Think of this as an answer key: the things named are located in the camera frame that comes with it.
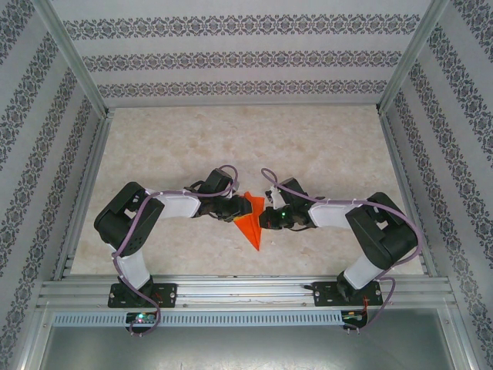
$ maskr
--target beige floor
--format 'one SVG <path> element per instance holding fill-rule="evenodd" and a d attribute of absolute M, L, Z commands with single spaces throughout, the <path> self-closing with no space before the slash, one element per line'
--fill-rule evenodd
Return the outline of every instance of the beige floor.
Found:
<path fill-rule="evenodd" d="M 92 227 L 129 181 L 180 189 L 225 163 L 240 192 L 262 196 L 269 167 L 296 177 L 312 196 L 366 198 L 384 191 L 402 208 L 374 106 L 222 106 L 118 109 L 112 122 L 73 274 L 113 274 Z M 209 217 L 161 220 L 144 254 L 151 274 L 338 274 L 362 253 L 350 230 L 263 230 L 257 252 L 234 224 Z M 418 260 L 396 274 L 422 274 Z"/>

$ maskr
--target black mounting plate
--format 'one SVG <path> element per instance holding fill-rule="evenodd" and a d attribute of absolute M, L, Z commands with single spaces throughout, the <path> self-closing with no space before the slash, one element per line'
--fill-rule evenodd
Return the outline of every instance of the black mounting plate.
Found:
<path fill-rule="evenodd" d="M 154 283 L 152 294 L 150 295 L 161 308 L 174 308 L 176 303 L 176 284 L 159 284 Z M 152 308 L 148 301 L 144 304 L 137 304 L 131 296 L 129 290 L 117 283 L 111 286 L 108 299 L 109 308 Z"/>
<path fill-rule="evenodd" d="M 372 281 L 366 287 L 358 291 L 358 294 L 352 297 L 349 302 L 345 301 L 337 291 L 336 281 L 315 281 L 312 283 L 310 289 L 314 291 L 316 307 L 364 306 L 364 297 L 368 298 L 369 306 L 381 306 L 384 303 L 380 284 L 376 281 Z"/>

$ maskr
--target orange triangular object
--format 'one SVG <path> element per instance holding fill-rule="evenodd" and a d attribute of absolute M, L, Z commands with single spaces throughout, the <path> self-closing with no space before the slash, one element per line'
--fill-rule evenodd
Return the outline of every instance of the orange triangular object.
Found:
<path fill-rule="evenodd" d="M 255 249 L 260 251 L 260 235 L 262 234 L 262 229 L 259 225 L 259 216 L 263 212 L 264 198 L 252 197 L 248 192 L 244 196 L 252 203 L 252 213 L 235 219 L 234 223 Z"/>

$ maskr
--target wall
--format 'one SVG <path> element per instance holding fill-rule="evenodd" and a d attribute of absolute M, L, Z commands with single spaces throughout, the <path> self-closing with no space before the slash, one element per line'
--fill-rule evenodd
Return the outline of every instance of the wall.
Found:
<path fill-rule="evenodd" d="M 492 36 L 491 2 L 450 2 L 386 112 L 480 368 L 493 368 Z"/>
<path fill-rule="evenodd" d="M 39 282 L 52 277 L 99 120 L 32 3 L 1 0 L 0 12 L 0 369 L 6 369 Z"/>
<path fill-rule="evenodd" d="M 54 0 L 107 106 L 377 103 L 430 0 Z"/>

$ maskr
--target enclosure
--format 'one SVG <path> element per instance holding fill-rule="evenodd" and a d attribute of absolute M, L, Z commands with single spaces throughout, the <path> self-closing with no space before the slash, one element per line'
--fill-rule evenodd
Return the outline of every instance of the enclosure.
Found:
<path fill-rule="evenodd" d="M 493 368 L 491 0 L 0 6 L 0 368 Z M 422 229 L 373 328 L 304 288 L 361 256 L 351 230 L 257 251 L 204 216 L 156 224 L 144 258 L 176 305 L 130 338 L 96 215 L 226 163 L 240 193 L 268 167 L 314 197 L 383 191 Z"/>

